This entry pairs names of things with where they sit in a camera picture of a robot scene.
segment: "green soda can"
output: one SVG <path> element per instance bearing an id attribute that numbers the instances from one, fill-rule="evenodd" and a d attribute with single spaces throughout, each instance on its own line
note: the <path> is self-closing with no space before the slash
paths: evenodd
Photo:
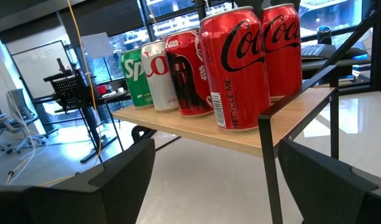
<path id="1" fill-rule="evenodd" d="M 134 49 L 124 52 L 121 57 L 121 66 L 126 75 L 134 106 L 138 109 L 146 109 L 153 107 L 153 99 L 140 59 L 141 51 L 142 49 Z"/>

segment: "keyboard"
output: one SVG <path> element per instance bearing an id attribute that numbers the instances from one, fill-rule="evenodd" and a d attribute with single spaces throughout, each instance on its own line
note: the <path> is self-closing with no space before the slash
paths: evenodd
<path id="1" fill-rule="evenodd" d="M 328 44 L 301 46 L 302 60 L 321 60 L 330 58 L 337 48 Z"/>

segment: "can lid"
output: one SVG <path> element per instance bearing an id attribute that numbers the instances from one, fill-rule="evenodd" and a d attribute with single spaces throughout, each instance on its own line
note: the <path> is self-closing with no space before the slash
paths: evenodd
<path id="1" fill-rule="evenodd" d="M 172 36 L 174 36 L 174 35 L 182 34 L 182 33 L 185 33 L 185 32 L 194 31 L 194 30 L 200 30 L 200 28 L 197 27 L 197 28 L 184 29 L 184 30 L 175 32 L 175 33 L 173 33 L 173 34 L 168 34 L 168 35 L 165 36 L 165 38 L 167 38 L 167 37 L 172 37 Z"/>
<path id="2" fill-rule="evenodd" d="M 204 19 L 200 20 L 200 24 L 202 24 L 204 21 L 206 21 L 206 20 L 208 20 L 210 18 L 213 18 L 213 17 L 216 17 L 216 16 L 220 16 L 220 15 L 223 15 L 223 14 L 226 14 L 226 13 L 230 13 L 230 12 L 245 10 L 245 9 L 254 9 L 254 8 L 252 6 L 244 6 L 244 7 L 238 7 L 238 8 L 235 8 L 235 9 L 219 12 L 217 14 L 213 14 L 213 15 L 207 16 Z"/>
<path id="3" fill-rule="evenodd" d="M 150 44 L 160 43 L 160 42 L 163 42 L 163 41 L 165 41 L 165 40 L 156 40 L 156 41 L 153 41 L 153 42 L 146 43 L 146 44 L 142 45 L 141 47 L 145 47 L 146 45 L 150 45 Z"/>
<path id="4" fill-rule="evenodd" d="M 294 7 L 294 4 L 292 4 L 292 3 L 285 3 L 285 4 L 279 4 L 277 6 L 270 6 L 270 7 L 267 7 L 265 9 L 263 9 L 263 11 L 266 11 L 266 10 L 269 10 L 269 9 L 275 9 L 277 7 L 282 7 L 282 6 L 292 6 L 292 7 Z"/>
<path id="5" fill-rule="evenodd" d="M 317 31 L 318 32 L 330 32 L 331 31 L 331 28 L 329 26 L 319 26 L 317 28 Z"/>
<path id="6" fill-rule="evenodd" d="M 126 53 L 129 53 L 129 52 L 133 52 L 135 50 L 142 50 L 142 49 L 140 47 L 138 47 L 138 48 L 135 48 L 135 49 L 132 49 L 132 50 L 126 50 L 124 52 L 121 52 L 121 54 L 126 54 Z"/>

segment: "whiteboard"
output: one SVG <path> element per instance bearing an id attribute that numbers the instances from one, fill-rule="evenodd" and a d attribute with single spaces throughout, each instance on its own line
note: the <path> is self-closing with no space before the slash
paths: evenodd
<path id="1" fill-rule="evenodd" d="M 58 58 L 64 67 L 70 66 L 70 61 L 61 41 L 15 54 L 12 58 L 30 94 L 35 99 L 54 93 L 51 83 L 44 82 L 44 78 L 61 73 Z"/>

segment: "dark red soda can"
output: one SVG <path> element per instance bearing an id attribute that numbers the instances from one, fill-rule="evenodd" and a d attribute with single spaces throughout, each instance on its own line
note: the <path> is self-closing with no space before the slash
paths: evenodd
<path id="1" fill-rule="evenodd" d="M 165 38 L 165 52 L 183 116 L 211 114 L 213 106 L 201 56 L 200 29 L 189 29 Z"/>
<path id="2" fill-rule="evenodd" d="M 255 129 L 270 100 L 262 25 L 252 7 L 202 19 L 200 42 L 216 123 L 229 131 Z"/>
<path id="3" fill-rule="evenodd" d="M 293 4 L 262 11 L 269 91 L 272 100 L 291 94 L 302 84 L 300 18 Z"/>

